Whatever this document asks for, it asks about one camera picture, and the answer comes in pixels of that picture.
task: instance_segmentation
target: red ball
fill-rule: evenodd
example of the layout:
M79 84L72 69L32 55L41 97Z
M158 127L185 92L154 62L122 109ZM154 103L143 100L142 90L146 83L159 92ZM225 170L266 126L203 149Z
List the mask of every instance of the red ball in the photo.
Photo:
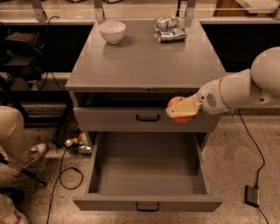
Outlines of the red ball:
M170 99L167 104L167 108L173 106L177 102L182 101L183 99L185 99L185 97L181 97L181 96L176 96L176 97ZM192 117L190 115L186 115L186 116L180 116L180 117L172 117L171 119L175 123L187 123L188 121L190 121L192 119Z

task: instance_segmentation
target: person's leg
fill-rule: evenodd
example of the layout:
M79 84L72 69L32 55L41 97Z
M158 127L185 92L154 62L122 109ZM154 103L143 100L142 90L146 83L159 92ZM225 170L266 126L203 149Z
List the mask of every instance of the person's leg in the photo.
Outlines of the person's leg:
M15 208L9 197L0 194L0 223L29 224L30 222L23 213Z
M9 162L24 166L31 156L31 141L25 135L24 118L11 107L0 106L0 144Z

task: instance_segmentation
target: drawer handle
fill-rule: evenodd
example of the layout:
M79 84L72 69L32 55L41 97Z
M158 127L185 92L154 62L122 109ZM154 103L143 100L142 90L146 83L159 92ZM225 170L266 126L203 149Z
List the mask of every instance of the drawer handle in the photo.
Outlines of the drawer handle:
M154 208L154 209L144 209L144 208L140 208L140 206L141 206L141 204L139 205L138 203L136 203L136 210L138 212L153 212L153 213L155 213L155 212L158 212L158 210L159 210L159 203L156 204L157 207Z
M157 115L157 117L152 117L152 118L146 118L146 117L141 117L140 115L136 115L136 119L139 122L157 122L160 118L160 115Z

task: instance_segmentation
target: pants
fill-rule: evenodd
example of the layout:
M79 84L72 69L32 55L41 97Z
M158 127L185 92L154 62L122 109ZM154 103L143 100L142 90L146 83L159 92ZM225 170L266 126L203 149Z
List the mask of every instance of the pants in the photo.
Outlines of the pants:
M24 118L15 108L0 106L0 144L9 162L19 167L23 167L32 154L32 142L25 135Z
M15 211L15 205L13 201L6 195L0 194L0 222L5 217L13 215Z

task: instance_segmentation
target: foot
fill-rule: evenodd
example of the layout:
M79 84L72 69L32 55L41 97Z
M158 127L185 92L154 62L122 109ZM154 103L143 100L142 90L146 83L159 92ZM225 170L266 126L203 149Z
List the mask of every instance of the foot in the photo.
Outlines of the foot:
M15 209L14 213L0 220L1 224L30 224L25 214Z
M33 165L35 162L40 160L47 152L47 147L45 143L40 143L31 148L31 156L29 158L29 162L25 164L22 168L27 169L31 165ZM17 171L17 173L14 173L14 177L18 177L21 174L20 171Z

